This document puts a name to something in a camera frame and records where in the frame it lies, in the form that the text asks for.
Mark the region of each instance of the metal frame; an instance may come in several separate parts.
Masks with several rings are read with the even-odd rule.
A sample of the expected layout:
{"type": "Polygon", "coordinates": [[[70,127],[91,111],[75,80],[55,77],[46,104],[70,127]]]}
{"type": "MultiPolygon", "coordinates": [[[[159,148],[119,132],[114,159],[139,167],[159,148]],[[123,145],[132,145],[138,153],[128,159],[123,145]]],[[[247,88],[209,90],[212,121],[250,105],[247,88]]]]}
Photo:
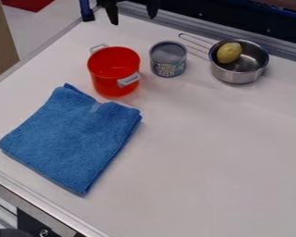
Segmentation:
{"type": "Polygon", "coordinates": [[[18,181],[15,181],[1,171],[0,184],[7,188],[10,192],[21,197],[22,199],[31,203],[33,206],[38,207],[39,209],[43,210],[43,212],[49,214],[55,219],[58,219],[62,223],[69,226],[71,229],[87,237],[109,237],[109,235],[96,229],[94,226],[90,225],[84,220],[77,218],[75,215],[67,212],[67,210],[42,197],[32,189],[29,189],[18,181]]]}
{"type": "Polygon", "coordinates": [[[120,13],[134,17],[136,19],[144,19],[156,24],[171,27],[180,31],[202,35],[216,40],[241,38],[254,41],[266,48],[271,55],[296,61],[295,43],[264,36],[258,33],[223,26],[202,19],[186,17],[165,10],[159,10],[157,17],[154,20],[150,20],[147,16],[145,6],[131,2],[119,3],[118,8],[120,13]]]}

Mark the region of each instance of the white table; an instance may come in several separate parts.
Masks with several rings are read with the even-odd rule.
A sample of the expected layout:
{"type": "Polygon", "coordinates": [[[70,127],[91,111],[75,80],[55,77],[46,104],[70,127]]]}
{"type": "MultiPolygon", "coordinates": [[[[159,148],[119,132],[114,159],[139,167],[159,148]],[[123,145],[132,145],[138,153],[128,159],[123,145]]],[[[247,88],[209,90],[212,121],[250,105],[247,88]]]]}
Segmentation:
{"type": "Polygon", "coordinates": [[[175,79],[155,77],[148,50],[179,31],[105,12],[81,23],[0,83],[0,138],[34,113],[57,86],[93,89],[91,46],[136,50],[140,89],[117,102],[142,124],[90,193],[79,197],[0,151],[0,170],[116,237],[296,237],[296,63],[271,56],[256,83],[216,80],[189,55],[175,79]]]}

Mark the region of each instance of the potato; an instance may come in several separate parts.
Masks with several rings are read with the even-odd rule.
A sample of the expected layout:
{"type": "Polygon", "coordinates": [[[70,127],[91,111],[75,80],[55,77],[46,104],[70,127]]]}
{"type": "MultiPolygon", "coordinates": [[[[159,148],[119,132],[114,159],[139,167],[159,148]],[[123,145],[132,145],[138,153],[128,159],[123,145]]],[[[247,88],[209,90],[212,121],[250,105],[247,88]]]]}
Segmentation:
{"type": "Polygon", "coordinates": [[[241,44],[239,43],[226,43],[218,49],[217,59],[218,62],[227,64],[240,58],[242,53],[241,44]]]}

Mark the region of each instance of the folded towel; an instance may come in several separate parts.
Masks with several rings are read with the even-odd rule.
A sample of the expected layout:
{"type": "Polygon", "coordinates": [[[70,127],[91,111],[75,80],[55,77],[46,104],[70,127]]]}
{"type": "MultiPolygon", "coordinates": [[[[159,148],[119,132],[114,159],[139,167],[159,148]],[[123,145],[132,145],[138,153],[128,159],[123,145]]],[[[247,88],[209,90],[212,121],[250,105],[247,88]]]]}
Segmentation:
{"type": "Polygon", "coordinates": [[[140,111],[65,84],[0,141],[9,156],[71,191],[86,194],[142,119],[140,111]]]}

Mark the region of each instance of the stainless steel pan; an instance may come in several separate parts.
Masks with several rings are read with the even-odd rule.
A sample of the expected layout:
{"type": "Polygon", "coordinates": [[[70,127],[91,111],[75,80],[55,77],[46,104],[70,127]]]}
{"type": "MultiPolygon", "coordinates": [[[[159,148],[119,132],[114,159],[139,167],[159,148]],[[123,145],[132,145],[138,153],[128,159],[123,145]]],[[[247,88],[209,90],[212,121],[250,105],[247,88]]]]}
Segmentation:
{"type": "MultiPolygon", "coordinates": [[[[202,41],[210,44],[205,40],[197,38],[195,36],[181,33],[179,38],[188,41],[198,46],[208,49],[206,46],[196,43],[194,40],[202,41]]],[[[190,47],[194,50],[206,53],[204,50],[197,49],[195,47],[190,47]]],[[[228,41],[222,41],[214,44],[208,52],[209,60],[211,61],[211,70],[214,76],[219,80],[234,83],[234,84],[245,84],[256,81],[267,66],[269,62],[269,54],[267,51],[259,44],[251,41],[234,39],[228,41]],[[242,54],[239,59],[229,64],[221,64],[217,60],[218,49],[226,43],[237,42],[241,44],[242,54]]]]}

